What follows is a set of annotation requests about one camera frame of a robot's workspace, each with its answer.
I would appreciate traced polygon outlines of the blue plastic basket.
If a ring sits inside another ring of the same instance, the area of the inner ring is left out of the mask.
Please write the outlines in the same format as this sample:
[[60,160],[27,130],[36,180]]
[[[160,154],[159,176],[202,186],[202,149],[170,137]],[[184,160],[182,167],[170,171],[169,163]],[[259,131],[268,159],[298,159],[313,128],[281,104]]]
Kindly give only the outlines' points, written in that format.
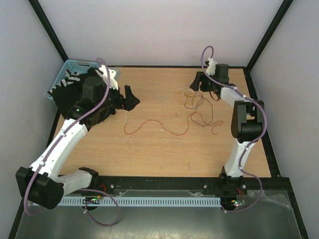
[[66,60],[64,65],[62,66],[60,72],[58,73],[56,79],[53,82],[52,88],[60,83],[61,80],[65,79],[66,71],[69,70],[72,74],[74,72],[82,74],[86,73],[89,68],[97,67],[98,64],[96,62],[84,61],[84,60]]

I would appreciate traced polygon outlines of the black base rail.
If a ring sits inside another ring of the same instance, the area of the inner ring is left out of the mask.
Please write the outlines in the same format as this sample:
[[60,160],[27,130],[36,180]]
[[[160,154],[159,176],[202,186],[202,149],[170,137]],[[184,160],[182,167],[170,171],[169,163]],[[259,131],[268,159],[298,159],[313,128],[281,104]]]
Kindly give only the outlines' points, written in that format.
[[126,177],[95,176],[89,189],[103,190],[114,194],[125,190],[186,190],[204,195],[236,196],[247,194],[243,177],[231,179],[219,177]]

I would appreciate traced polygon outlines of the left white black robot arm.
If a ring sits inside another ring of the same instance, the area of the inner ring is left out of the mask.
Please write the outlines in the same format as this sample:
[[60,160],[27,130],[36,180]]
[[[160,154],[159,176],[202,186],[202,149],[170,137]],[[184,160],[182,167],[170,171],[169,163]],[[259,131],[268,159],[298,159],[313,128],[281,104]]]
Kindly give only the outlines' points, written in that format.
[[80,167],[72,174],[59,176],[61,167],[93,126],[114,115],[116,110],[131,111],[139,103],[129,85],[122,95],[118,88],[111,88],[109,80],[97,76],[86,78],[79,100],[69,109],[54,140],[35,162],[28,168],[19,168],[16,173],[24,208],[28,208],[28,202],[33,202],[54,209],[62,197],[70,193],[80,189],[96,192],[100,186],[97,171]]

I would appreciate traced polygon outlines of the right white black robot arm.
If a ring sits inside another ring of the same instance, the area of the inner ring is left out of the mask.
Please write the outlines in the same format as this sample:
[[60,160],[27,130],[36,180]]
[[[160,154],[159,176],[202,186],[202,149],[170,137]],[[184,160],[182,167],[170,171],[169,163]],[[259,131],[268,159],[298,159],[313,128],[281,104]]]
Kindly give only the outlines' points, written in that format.
[[231,134],[234,143],[230,157],[219,174],[218,190],[226,195],[235,194],[244,185],[244,167],[249,154],[265,134],[264,103],[249,98],[229,82],[227,64],[206,63],[206,71],[196,73],[190,88],[196,92],[214,93],[233,108]]

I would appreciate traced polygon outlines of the black white striped cloth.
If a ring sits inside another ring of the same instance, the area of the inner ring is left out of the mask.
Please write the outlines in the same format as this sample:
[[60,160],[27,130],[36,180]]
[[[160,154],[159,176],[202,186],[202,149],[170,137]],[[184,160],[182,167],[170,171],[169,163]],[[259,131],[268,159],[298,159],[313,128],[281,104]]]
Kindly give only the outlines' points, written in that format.
[[69,70],[67,70],[65,79],[61,80],[60,83],[56,84],[47,93],[50,96],[53,96],[53,93],[57,92],[59,89],[67,88],[69,86],[73,86],[76,90],[81,91],[82,86],[87,78],[99,77],[96,70],[97,68],[89,68],[87,73],[82,74],[76,72],[72,74]]

